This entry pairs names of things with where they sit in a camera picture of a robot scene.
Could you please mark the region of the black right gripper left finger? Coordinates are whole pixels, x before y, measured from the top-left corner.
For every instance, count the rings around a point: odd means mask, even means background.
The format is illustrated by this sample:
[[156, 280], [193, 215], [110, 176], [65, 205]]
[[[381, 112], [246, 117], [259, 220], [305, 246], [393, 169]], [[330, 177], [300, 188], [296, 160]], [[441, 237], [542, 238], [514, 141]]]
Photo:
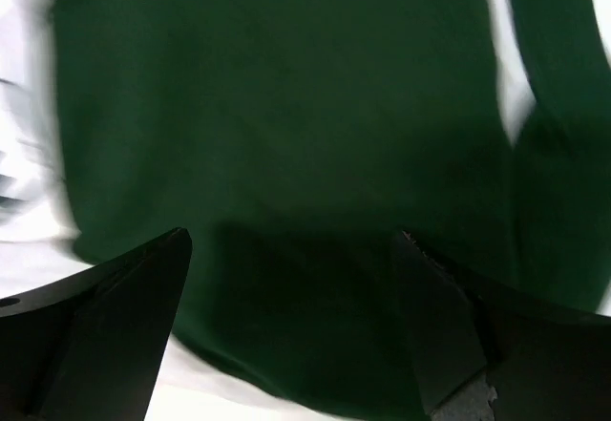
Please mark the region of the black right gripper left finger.
[[177, 228], [2, 299], [2, 419], [144, 419], [191, 254]]

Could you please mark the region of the white and green t-shirt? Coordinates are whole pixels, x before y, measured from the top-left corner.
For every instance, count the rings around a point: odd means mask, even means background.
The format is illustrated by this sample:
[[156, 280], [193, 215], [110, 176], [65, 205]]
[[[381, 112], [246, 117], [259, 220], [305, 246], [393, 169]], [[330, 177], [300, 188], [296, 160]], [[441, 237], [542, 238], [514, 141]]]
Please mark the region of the white and green t-shirt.
[[1, 0], [30, 167], [98, 264], [192, 240], [207, 366], [351, 420], [427, 420], [395, 285], [437, 261], [599, 313], [610, 63], [594, 0]]

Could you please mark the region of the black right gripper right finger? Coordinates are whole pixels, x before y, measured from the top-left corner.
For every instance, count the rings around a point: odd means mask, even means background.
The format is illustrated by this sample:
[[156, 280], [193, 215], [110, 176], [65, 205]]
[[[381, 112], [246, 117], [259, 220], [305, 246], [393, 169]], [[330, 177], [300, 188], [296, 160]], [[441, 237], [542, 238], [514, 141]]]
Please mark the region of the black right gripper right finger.
[[609, 420], [609, 317], [437, 261], [405, 232], [392, 265], [429, 419]]

